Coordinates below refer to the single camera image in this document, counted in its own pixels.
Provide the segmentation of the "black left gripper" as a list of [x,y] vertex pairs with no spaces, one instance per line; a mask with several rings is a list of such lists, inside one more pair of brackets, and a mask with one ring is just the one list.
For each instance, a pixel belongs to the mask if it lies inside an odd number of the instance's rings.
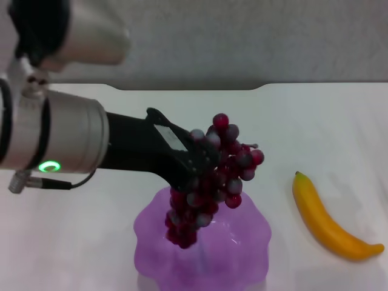
[[157,109],[148,108],[144,119],[110,112],[107,118],[103,169],[153,173],[185,192],[219,163],[219,151],[205,136],[190,135]]

